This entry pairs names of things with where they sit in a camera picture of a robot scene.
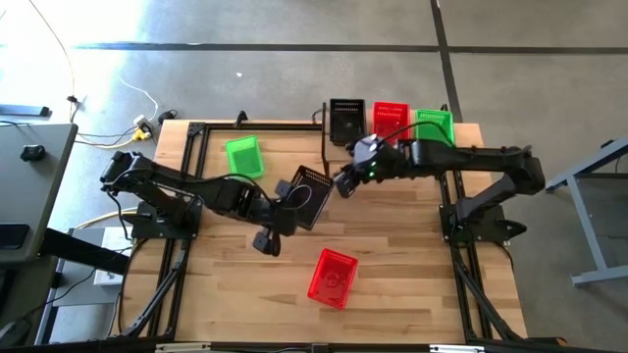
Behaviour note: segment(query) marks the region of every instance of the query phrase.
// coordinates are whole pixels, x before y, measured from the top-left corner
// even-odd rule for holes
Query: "red plastic basket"
[[[373,133],[386,137],[402,127],[410,125],[410,106],[405,103],[375,102],[373,104]],[[411,128],[389,139],[395,144],[400,138],[410,138]]]
[[[356,269],[357,259],[323,249],[307,296],[335,308],[344,309]]]

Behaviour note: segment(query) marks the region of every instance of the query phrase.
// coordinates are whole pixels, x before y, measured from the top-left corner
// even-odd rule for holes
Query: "gray floor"
[[[437,43],[428,0],[36,3],[67,43]],[[450,45],[628,45],[623,21],[628,2],[621,0],[440,3]],[[8,10],[0,21],[0,39],[9,43],[0,51],[0,96],[52,106],[53,120],[66,120],[63,99],[70,80],[63,54],[27,3]],[[86,96],[77,115],[83,132],[120,132],[137,115],[152,114],[152,103],[121,85],[118,76],[148,90],[160,111],[178,109],[190,119],[234,118],[242,109],[254,119],[307,119],[331,97],[424,108],[446,102],[438,54],[72,51],[71,56],[76,95]],[[452,55],[451,60],[464,121],[480,123],[488,145],[532,144],[548,178],[628,133],[628,56]],[[152,156],[154,146],[142,142],[132,149]],[[75,146],[52,227],[72,227],[114,209],[98,185],[111,154]],[[620,170],[628,172],[628,162]],[[123,206],[134,202],[127,197]],[[571,285],[570,275],[594,264],[568,193],[519,197],[505,207],[509,218],[529,227],[511,247],[528,333],[626,350],[628,279],[581,289]],[[110,315],[110,308],[64,310],[53,340],[102,336]]]

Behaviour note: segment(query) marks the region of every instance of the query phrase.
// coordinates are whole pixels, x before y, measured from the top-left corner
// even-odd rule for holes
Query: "black plastic basket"
[[[291,182],[293,187],[300,185],[307,185],[312,189],[312,196],[309,201],[303,207],[296,211],[297,224],[307,230],[312,230],[316,224],[316,220],[321,214],[323,207],[327,203],[327,199],[330,197],[330,193],[334,188],[334,181],[322,175],[316,171],[313,171],[305,166],[300,166],[294,174]],[[309,192],[303,191],[294,194],[294,204],[300,205],[307,200]]]
[[[330,99],[330,140],[345,145],[366,134],[364,99]]]

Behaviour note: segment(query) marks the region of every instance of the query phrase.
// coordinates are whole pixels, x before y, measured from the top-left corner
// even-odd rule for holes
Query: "cable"
[[[86,144],[86,145],[90,145],[90,146],[94,146],[94,147],[100,147],[100,148],[104,148],[104,149],[108,149],[108,148],[118,148],[121,147],[121,145],[118,145],[118,142],[120,142],[120,140],[122,140],[122,138],[124,136],[127,136],[129,134],[135,134],[135,131],[137,130],[137,126],[133,126],[128,128],[125,132],[117,134],[116,136],[118,136],[118,139],[116,141],[114,141],[113,143],[97,143],[97,142],[93,142],[93,141],[89,141],[87,139],[85,139],[85,136],[88,136],[89,134],[87,133],[78,133],[78,135],[80,135],[80,137],[83,139],[83,141],[81,140],[75,140],[76,143],[82,143],[82,144]]]
[[[137,211],[137,208],[136,207],[131,207],[131,208],[127,208],[127,209],[122,210],[122,214],[123,215],[133,215],[133,214],[135,214],[135,211]],[[104,214],[102,216],[98,216],[98,217],[96,217],[93,220],[85,221],[85,222],[81,223],[80,225],[76,226],[75,229],[83,229],[85,227],[91,226],[92,224],[95,224],[96,222],[100,222],[100,221],[106,220],[108,218],[112,218],[114,216],[118,216],[118,211],[110,212],[108,214]]]
[[[75,114],[72,112],[72,107],[77,103],[77,98],[75,97],[75,89],[76,89],[76,85],[75,85],[75,68],[72,65],[72,61],[70,60],[70,55],[68,55],[68,51],[66,50],[65,45],[63,45],[63,43],[61,42],[61,39],[59,39],[59,36],[57,35],[57,33],[54,31],[54,29],[52,29],[52,26],[50,26],[50,24],[46,21],[46,18],[43,17],[43,15],[39,11],[39,9],[32,2],[32,0],[28,0],[28,2],[32,6],[32,8],[35,10],[35,12],[37,12],[37,15],[39,15],[41,20],[46,24],[46,26],[48,27],[48,29],[50,30],[52,35],[55,37],[55,39],[57,40],[57,43],[59,43],[59,46],[61,47],[61,50],[63,50],[63,54],[66,56],[66,60],[68,61],[68,67],[70,68],[70,75],[71,75],[71,78],[72,78],[72,90],[71,90],[72,95],[68,97],[68,100],[70,101],[70,123],[71,123],[74,120],[74,118],[75,118]]]
[[[303,206],[305,206],[305,205],[306,205],[306,204],[310,201],[310,199],[312,198],[312,194],[314,193],[314,191],[312,190],[312,188],[310,187],[310,185],[301,184],[301,185],[297,186],[296,188],[294,188],[293,190],[291,190],[291,191],[290,191],[290,193],[288,194],[288,196],[286,196],[286,200],[285,200],[284,202],[285,202],[285,203],[287,203],[287,202],[288,202],[288,200],[290,199],[290,197],[293,195],[293,193],[294,193],[296,190],[298,190],[299,188],[301,188],[301,187],[306,187],[307,189],[309,189],[309,190],[310,190],[310,194],[309,194],[309,196],[307,196],[307,200],[305,200],[305,202],[303,202],[303,203],[302,203],[300,206],[298,206],[298,207],[290,207],[290,208],[288,208],[288,207],[284,207],[284,208],[283,208],[284,210],[288,210],[288,211],[296,211],[296,210],[299,210],[299,209],[301,209]]]
[[[508,251],[508,249],[506,249],[505,246],[503,246],[502,243],[496,241],[495,244],[501,248],[501,250],[503,250],[503,252],[506,254],[506,256],[508,256],[508,260],[510,260],[510,269],[512,269],[514,271],[514,261],[512,261],[512,255],[510,255],[510,252]]]
[[[120,303],[121,294],[122,292],[118,293],[118,296],[116,297],[116,302],[114,303],[114,312],[113,314],[111,314],[111,324],[109,325],[109,331],[107,331],[107,337],[111,335],[111,331],[114,329],[114,322],[116,321],[116,313],[118,312],[118,305]]]
[[[150,119],[148,120],[149,122],[152,122],[152,121],[155,119],[155,117],[157,116],[157,110],[159,109],[159,104],[157,104],[157,101],[155,101],[155,100],[153,99],[153,97],[151,97],[151,96],[150,96],[150,94],[148,94],[148,92],[146,92],[145,90],[143,90],[143,89],[141,89],[141,88],[137,88],[137,87],[135,87],[135,86],[134,86],[134,85],[132,85],[132,84],[128,84],[128,83],[127,83],[125,80],[123,80],[120,76],[118,76],[118,79],[119,79],[119,80],[120,80],[120,82],[121,82],[123,85],[125,85],[126,87],[129,87],[129,88],[132,88],[132,89],[134,89],[134,90],[136,90],[136,91],[139,91],[139,92],[144,93],[144,95],[145,95],[146,97],[148,97],[148,99],[150,99],[150,100],[151,100],[151,101],[155,104],[155,111],[153,112],[153,116],[152,116],[152,117],[150,117]]]
[[[129,233],[127,232],[127,226],[125,225],[125,221],[122,219],[122,206],[120,206],[120,201],[116,199],[116,197],[111,193],[111,191],[107,192],[107,196],[112,199],[116,206],[118,206],[118,219],[120,220],[120,224],[122,225],[122,229],[125,231],[125,239],[131,241],[129,238]]]
[[[455,145],[454,145],[454,143],[453,143],[453,141],[451,141],[451,140],[449,139],[449,136],[447,136],[447,133],[445,132],[445,130],[443,129],[443,127],[442,127],[442,126],[440,126],[440,125],[438,125],[438,124],[436,124],[436,123],[432,123],[432,122],[418,122],[418,123],[411,124],[411,125],[409,125],[409,126],[404,126],[404,127],[400,128],[399,130],[397,130],[397,131],[395,131],[395,132],[391,133],[390,135],[388,135],[388,136],[386,136],[386,137],[382,138],[382,140],[381,140],[380,142],[378,142],[378,147],[379,147],[379,145],[381,145],[382,143],[384,143],[384,141],[388,140],[389,138],[391,138],[391,137],[395,137],[395,136],[397,136],[398,134],[400,134],[400,133],[402,133],[402,132],[406,131],[407,129],[413,128],[413,127],[415,127],[415,126],[421,126],[421,125],[432,125],[432,126],[436,126],[436,127],[438,127],[438,128],[439,128],[439,131],[441,132],[441,134],[443,135],[443,137],[444,137],[444,138],[446,139],[446,141],[449,143],[449,146],[451,146],[451,147],[454,147],[454,146],[455,146]]]
[[[120,301],[118,302],[118,333],[122,333],[122,309],[123,302],[125,300],[125,284],[127,283],[127,275],[129,274],[129,269],[131,268],[131,262],[133,261],[133,256],[141,249],[147,239],[140,239],[135,248],[131,252],[129,256],[129,260],[127,261],[127,266],[125,267],[125,273],[122,277],[122,285],[120,287]]]
[[[81,144],[86,144],[89,146],[94,146],[94,147],[98,147],[98,148],[103,148],[103,149],[114,149],[114,148],[121,148],[121,147],[125,147],[126,145],[135,142],[135,139],[132,138],[127,142],[123,142],[121,144],[116,144],[116,145],[101,145],[101,144],[94,144],[94,143],[90,143],[90,142],[84,142],[84,141],[75,141],[75,143],[81,143]]]
[[[106,263],[108,263],[108,262],[110,262],[110,261],[113,261],[113,260],[114,260],[114,259],[116,259],[118,256],[120,256],[120,254],[122,254],[123,252],[125,252],[126,250],[129,250],[129,249],[132,249],[132,246],[127,247],[127,248],[124,248],[124,249],[122,249],[121,251],[118,251],[114,257],[112,257],[111,259],[108,259],[108,260],[106,260],[106,261],[102,262],[100,266],[102,266],[102,265],[104,265],[104,264],[106,264]],[[35,308],[31,309],[31,310],[30,310],[30,311],[28,311],[26,314],[24,314],[24,315],[21,317],[21,319],[25,319],[25,318],[29,317],[32,313],[34,313],[34,312],[36,312],[37,310],[39,310],[39,309],[41,309],[41,308],[45,307],[46,305],[48,305],[48,304],[50,304],[50,303],[54,303],[55,301],[57,301],[57,300],[59,300],[59,299],[64,298],[64,297],[65,297],[66,295],[68,295],[68,293],[70,293],[70,291],[72,291],[72,289],[74,289],[77,285],[79,285],[79,284],[81,284],[81,283],[85,282],[86,280],[90,279],[90,278],[94,275],[94,273],[96,273],[96,271],[97,271],[97,270],[98,270],[98,269],[97,269],[97,267],[94,267],[94,268],[93,268],[93,270],[91,270],[91,272],[89,273],[89,275],[88,275],[87,277],[85,277],[85,278],[83,278],[83,279],[79,280],[78,282],[74,283],[74,284],[73,284],[70,288],[68,288],[68,289],[66,290],[66,292],[65,292],[65,293],[63,293],[61,296],[58,296],[58,297],[56,297],[56,298],[54,298],[54,299],[51,299],[51,300],[48,300],[48,301],[44,302],[43,304],[41,304],[41,305],[39,305],[39,306],[37,306],[37,307],[35,307]]]
[[[132,126],[129,127],[125,132],[123,133],[114,133],[114,134],[108,134],[108,135],[103,135],[103,134],[96,134],[96,133],[83,133],[83,132],[79,132],[77,133],[78,135],[81,136],[91,136],[91,137],[124,137],[124,136],[129,136],[130,134],[134,134],[135,133],[135,129],[137,128],[137,126]]]

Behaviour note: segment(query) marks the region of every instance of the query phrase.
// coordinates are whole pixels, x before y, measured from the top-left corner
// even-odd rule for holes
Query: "green plastic basket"
[[[261,177],[264,175],[262,153],[259,150],[257,136],[251,135],[225,144],[229,159],[230,173],[238,173],[247,177]]]
[[[451,115],[451,112],[417,109],[416,122],[432,122],[441,126],[446,133],[446,136],[443,136],[443,132],[438,127],[433,125],[419,125],[414,129],[414,135],[417,139],[437,140],[447,145],[453,143],[453,145],[455,146],[455,134],[453,133],[453,116]]]

